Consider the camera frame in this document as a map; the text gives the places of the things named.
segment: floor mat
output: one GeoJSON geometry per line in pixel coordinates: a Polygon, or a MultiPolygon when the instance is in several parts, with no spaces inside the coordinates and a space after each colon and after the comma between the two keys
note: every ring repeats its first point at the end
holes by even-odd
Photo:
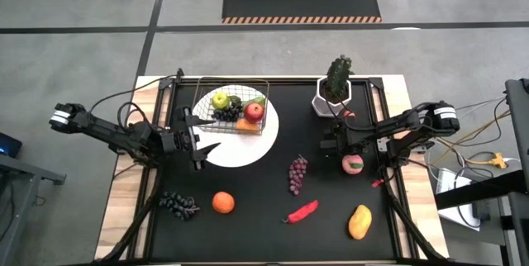
{"type": "Polygon", "coordinates": [[[224,0],[222,23],[381,22],[377,0],[224,0]]]}

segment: red apple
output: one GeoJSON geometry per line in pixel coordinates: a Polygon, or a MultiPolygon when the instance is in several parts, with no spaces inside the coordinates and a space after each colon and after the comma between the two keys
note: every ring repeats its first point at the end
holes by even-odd
{"type": "Polygon", "coordinates": [[[250,103],[245,108],[245,119],[252,123],[262,120],[264,114],[265,108],[258,102],[250,103]]]}

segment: small red fruit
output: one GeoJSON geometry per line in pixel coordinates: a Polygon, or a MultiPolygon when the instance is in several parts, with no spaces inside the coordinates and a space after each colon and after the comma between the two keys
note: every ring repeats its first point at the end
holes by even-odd
{"type": "Polygon", "coordinates": [[[265,108],[258,102],[248,104],[245,108],[245,119],[249,122],[256,123],[263,119],[265,108]]]}
{"type": "Polygon", "coordinates": [[[344,111],[344,117],[347,117],[347,116],[355,117],[355,113],[354,112],[350,112],[349,110],[345,110],[344,111]]]}

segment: yellow mango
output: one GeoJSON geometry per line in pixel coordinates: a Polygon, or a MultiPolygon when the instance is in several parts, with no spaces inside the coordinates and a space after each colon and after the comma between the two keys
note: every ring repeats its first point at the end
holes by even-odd
{"type": "Polygon", "coordinates": [[[349,219],[349,233],[356,240],[361,240],[365,237],[367,230],[371,226],[372,221],[371,211],[364,205],[359,205],[355,213],[349,219]]]}

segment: grapes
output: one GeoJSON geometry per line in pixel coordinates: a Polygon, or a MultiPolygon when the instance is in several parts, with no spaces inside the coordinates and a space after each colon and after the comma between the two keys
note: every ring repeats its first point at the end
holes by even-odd
{"type": "Polygon", "coordinates": [[[212,118],[217,121],[235,122],[239,119],[242,113],[242,105],[240,103],[232,103],[224,109],[216,109],[213,111],[212,118]]]}
{"type": "Polygon", "coordinates": [[[164,192],[163,197],[158,204],[161,207],[167,207],[169,212],[173,213],[174,217],[181,221],[191,219],[196,211],[200,210],[200,208],[195,205],[195,201],[192,197],[184,198],[176,192],[164,192]]]}
{"type": "Polygon", "coordinates": [[[308,161],[301,155],[295,159],[288,168],[288,180],[290,182],[289,190],[297,196],[299,189],[302,186],[302,179],[305,177],[304,174],[307,172],[308,161]]]}

